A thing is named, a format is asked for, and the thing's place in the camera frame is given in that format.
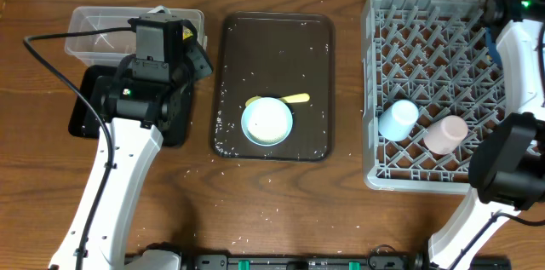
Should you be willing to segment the light blue rice bowl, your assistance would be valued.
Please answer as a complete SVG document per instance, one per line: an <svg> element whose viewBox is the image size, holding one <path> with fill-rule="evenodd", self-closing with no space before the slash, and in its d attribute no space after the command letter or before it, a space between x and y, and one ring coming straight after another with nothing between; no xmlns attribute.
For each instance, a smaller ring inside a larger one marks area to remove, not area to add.
<svg viewBox="0 0 545 270"><path fill-rule="evenodd" d="M293 128L289 107L281 100L264 97L247 105L241 117L245 137L257 146L275 146L284 141Z"/></svg>

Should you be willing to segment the pink plastic cup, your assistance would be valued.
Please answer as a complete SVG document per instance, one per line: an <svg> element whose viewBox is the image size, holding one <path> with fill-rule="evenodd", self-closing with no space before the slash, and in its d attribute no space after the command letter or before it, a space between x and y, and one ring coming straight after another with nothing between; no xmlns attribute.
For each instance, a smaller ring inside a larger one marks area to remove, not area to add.
<svg viewBox="0 0 545 270"><path fill-rule="evenodd" d="M453 152L466 138L468 125L466 122L454 115L440 119L427 128L423 138L427 149L439 155Z"/></svg>

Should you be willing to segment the light blue plastic cup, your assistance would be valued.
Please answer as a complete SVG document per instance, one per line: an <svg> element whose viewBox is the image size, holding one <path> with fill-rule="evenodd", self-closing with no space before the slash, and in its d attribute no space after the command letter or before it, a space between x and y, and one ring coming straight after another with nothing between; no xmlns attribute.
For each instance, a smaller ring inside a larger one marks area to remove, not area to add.
<svg viewBox="0 0 545 270"><path fill-rule="evenodd" d="M419 118L417 106L408 100L394 102L378 119L378 132L389 141L407 138Z"/></svg>

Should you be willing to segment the dark blue plate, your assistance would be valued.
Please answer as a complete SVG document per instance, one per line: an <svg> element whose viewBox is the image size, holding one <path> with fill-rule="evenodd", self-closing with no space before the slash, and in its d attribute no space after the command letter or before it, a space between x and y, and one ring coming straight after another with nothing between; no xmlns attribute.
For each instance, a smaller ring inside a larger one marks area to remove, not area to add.
<svg viewBox="0 0 545 270"><path fill-rule="evenodd" d="M491 29L489 27L485 28L485 44L488 48L488 55L490 56L490 59L498 66L502 66L502 58L497 51L496 43L492 39Z"/></svg>

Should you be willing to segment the white tissue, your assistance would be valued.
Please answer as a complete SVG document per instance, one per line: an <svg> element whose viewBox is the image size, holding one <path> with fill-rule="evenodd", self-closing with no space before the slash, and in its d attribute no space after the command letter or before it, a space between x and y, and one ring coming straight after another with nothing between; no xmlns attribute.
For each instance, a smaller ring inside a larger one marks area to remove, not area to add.
<svg viewBox="0 0 545 270"><path fill-rule="evenodd" d="M170 14L170 9L166 8L163 5L159 5L151 10L149 10L150 14Z"/></svg>

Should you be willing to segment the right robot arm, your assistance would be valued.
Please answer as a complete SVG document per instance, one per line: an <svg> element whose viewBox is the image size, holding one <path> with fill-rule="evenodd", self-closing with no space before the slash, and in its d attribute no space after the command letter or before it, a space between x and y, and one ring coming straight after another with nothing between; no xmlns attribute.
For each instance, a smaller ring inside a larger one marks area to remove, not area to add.
<svg viewBox="0 0 545 270"><path fill-rule="evenodd" d="M544 200L544 0L486 0L487 46L506 78L506 116L473 152L470 189L415 258L415 269L508 269L476 254Z"/></svg>

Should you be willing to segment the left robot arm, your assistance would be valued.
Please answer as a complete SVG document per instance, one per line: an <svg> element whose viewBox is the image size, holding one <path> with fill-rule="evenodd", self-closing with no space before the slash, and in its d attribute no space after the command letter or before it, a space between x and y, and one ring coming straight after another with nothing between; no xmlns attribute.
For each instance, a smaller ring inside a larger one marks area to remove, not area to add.
<svg viewBox="0 0 545 270"><path fill-rule="evenodd" d="M102 131L95 162L51 269L122 269L135 206L162 146L187 136L196 81L213 72L195 26L170 14L129 20L136 51L122 59L89 108Z"/></svg>

